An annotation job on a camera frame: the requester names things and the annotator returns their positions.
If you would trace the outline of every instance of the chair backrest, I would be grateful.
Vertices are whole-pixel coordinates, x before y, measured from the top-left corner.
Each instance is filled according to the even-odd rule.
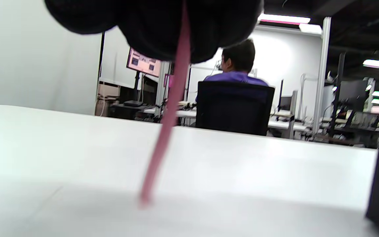
[[[196,127],[265,136],[274,91],[247,83],[200,81]]]

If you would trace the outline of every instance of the desk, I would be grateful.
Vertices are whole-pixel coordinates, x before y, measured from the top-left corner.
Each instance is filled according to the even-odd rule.
[[[321,121],[323,123],[330,123],[331,122],[331,118],[321,118]],[[346,124],[347,123],[347,119],[339,119],[339,118],[337,118],[336,119],[336,123],[338,123],[338,124]]]
[[[188,127],[142,210],[160,128],[0,106],[0,237],[379,237],[375,150]]]
[[[146,110],[144,110],[144,113],[154,114],[155,109],[154,108],[146,109]],[[287,115],[288,115],[287,113],[280,113],[279,114],[280,117],[284,117]],[[180,117],[180,118],[190,118],[190,119],[192,118],[192,119],[194,119],[197,117],[197,111],[195,111],[195,110],[193,110],[193,111],[177,111],[176,116]],[[287,130],[287,129],[289,129],[289,122],[270,120],[268,123],[268,127],[269,128],[275,128],[275,129],[281,129],[281,130]],[[304,132],[307,130],[307,127],[295,123],[293,126],[293,130],[296,132]]]

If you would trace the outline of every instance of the pink strap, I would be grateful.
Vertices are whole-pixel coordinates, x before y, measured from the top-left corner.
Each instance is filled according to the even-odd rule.
[[[178,102],[181,100],[185,90],[185,81],[187,79],[188,66],[190,64],[190,23],[188,20],[187,4],[182,1],[182,25],[181,33],[179,35],[178,48],[176,51],[175,62],[175,79],[173,86],[170,90],[168,98],[168,109],[164,113],[162,119],[162,128],[156,143],[155,150],[150,160],[149,167],[147,168],[146,177],[144,179],[143,187],[141,189],[140,201],[142,204],[147,204],[151,199],[152,187],[162,162],[162,158],[169,144],[170,133],[173,126],[176,124],[176,110],[178,109]]]

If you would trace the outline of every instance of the computer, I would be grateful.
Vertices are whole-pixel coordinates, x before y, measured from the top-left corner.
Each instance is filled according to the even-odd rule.
[[[161,73],[161,64],[162,62],[160,60],[146,57],[135,51],[133,48],[130,48],[128,53],[127,68],[159,77]]]
[[[340,85],[339,104],[346,109],[363,111],[367,100],[367,81],[342,81]]]
[[[292,96],[280,97],[279,110],[290,111],[292,105]]]
[[[128,61],[127,61],[127,68],[133,69],[136,72],[135,77],[135,83],[134,83],[134,94],[133,94],[133,100],[125,101],[125,106],[131,106],[131,107],[139,107],[142,106],[142,102],[137,101],[138,98],[138,81],[140,80],[140,73],[152,75],[155,77],[159,77],[161,72],[161,64],[162,62],[160,60],[152,59],[149,57],[146,57],[139,52],[137,52],[135,49],[130,48],[130,51],[128,53]]]

